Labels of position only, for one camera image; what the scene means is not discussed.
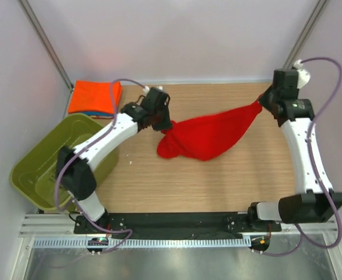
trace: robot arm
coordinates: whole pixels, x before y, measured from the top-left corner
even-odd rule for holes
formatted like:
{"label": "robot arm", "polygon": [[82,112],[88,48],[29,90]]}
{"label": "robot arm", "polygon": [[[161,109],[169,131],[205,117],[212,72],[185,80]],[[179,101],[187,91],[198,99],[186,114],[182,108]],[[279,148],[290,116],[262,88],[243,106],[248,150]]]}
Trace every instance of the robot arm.
{"label": "robot arm", "polygon": [[101,161],[123,141],[134,136],[142,129],[152,125],[155,131],[172,127],[168,105],[170,97],[160,88],[152,87],[138,105],[135,102],[126,104],[117,114],[113,123],[106,125],[98,133],[84,143],[72,149],[62,147],[58,154],[56,175],[58,176],[66,162],[76,153],[98,138],[98,142],[86,149],[69,167],[62,178],[62,184],[69,194],[79,202],[82,211],[98,225],[107,223],[108,212],[100,203],[97,194],[97,183],[93,172]]}
{"label": "robot arm", "polygon": [[320,177],[314,173],[307,146],[307,133],[314,118],[312,104],[308,99],[298,99],[299,89],[308,83],[310,74],[297,61],[293,69],[274,72],[273,84],[259,98],[261,105],[269,110],[284,134],[295,173],[295,195],[281,198],[279,202],[256,202],[249,208],[251,219],[279,221],[284,223],[320,223],[328,221],[333,211],[319,185],[321,179],[339,209],[342,192],[335,193],[326,175],[319,153],[315,126],[311,141]]}

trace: green plastic tub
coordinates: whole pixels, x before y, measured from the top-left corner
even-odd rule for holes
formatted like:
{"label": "green plastic tub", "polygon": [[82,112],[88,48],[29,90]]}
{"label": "green plastic tub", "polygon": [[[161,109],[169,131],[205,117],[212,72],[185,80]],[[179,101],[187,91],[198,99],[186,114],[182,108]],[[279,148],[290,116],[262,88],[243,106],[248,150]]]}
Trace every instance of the green plastic tub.
{"label": "green plastic tub", "polygon": [[[102,129],[102,125],[85,114],[71,114],[63,119],[39,144],[37,144],[12,170],[10,180],[15,189],[41,210],[55,212],[55,166],[58,151],[88,140]],[[118,149],[114,149],[97,166],[94,177],[99,186],[118,162]],[[59,206],[63,207],[70,195],[59,188]]]}

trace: red fabric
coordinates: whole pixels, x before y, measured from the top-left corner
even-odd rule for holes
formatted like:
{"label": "red fabric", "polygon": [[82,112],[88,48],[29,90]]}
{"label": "red fabric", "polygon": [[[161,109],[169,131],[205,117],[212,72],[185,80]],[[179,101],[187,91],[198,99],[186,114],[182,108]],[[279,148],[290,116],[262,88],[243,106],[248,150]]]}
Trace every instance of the red fabric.
{"label": "red fabric", "polygon": [[162,131],[157,153],[170,159],[179,155],[187,158],[210,160],[229,150],[246,133],[262,111],[258,101],[213,115],[204,115],[173,123],[171,130]]}

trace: black cable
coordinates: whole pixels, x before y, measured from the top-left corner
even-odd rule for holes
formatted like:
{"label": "black cable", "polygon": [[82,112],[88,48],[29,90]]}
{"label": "black cable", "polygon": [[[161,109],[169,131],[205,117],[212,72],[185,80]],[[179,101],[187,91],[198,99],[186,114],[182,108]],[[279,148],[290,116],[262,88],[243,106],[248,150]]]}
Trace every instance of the black cable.
{"label": "black cable", "polygon": [[137,103],[140,101],[141,98],[145,98],[145,97],[146,97],[145,95],[142,95],[142,94],[141,94],[141,95],[138,97],[138,99],[137,99],[137,101],[136,101],[135,103],[137,104]]}
{"label": "black cable", "polygon": [[76,212],[76,211],[72,211],[68,214],[68,217],[73,220],[75,223],[76,223],[76,219],[74,219],[73,217],[71,217],[71,214],[80,214],[79,212]]}

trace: connector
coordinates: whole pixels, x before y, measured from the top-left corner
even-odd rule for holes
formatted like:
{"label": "connector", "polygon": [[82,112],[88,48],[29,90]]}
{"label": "connector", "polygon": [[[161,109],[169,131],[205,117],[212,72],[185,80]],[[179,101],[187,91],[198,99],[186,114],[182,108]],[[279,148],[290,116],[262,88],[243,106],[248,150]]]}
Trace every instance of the connector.
{"label": "connector", "polygon": [[150,88],[148,86],[145,86],[143,89],[142,89],[144,95],[147,95],[150,91]]}
{"label": "connector", "polygon": [[296,60],[292,67],[294,67],[296,70],[302,69],[303,68],[303,63],[301,63],[301,61],[302,61],[301,59]]}

